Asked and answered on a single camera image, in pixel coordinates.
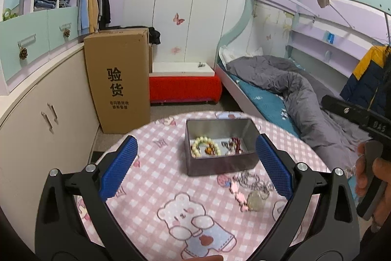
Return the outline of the person's right hand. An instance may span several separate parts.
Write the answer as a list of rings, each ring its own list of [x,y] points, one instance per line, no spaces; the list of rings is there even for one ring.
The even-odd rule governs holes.
[[[390,215],[390,159],[385,151],[380,142],[363,142],[358,147],[356,162],[357,213],[378,228]]]

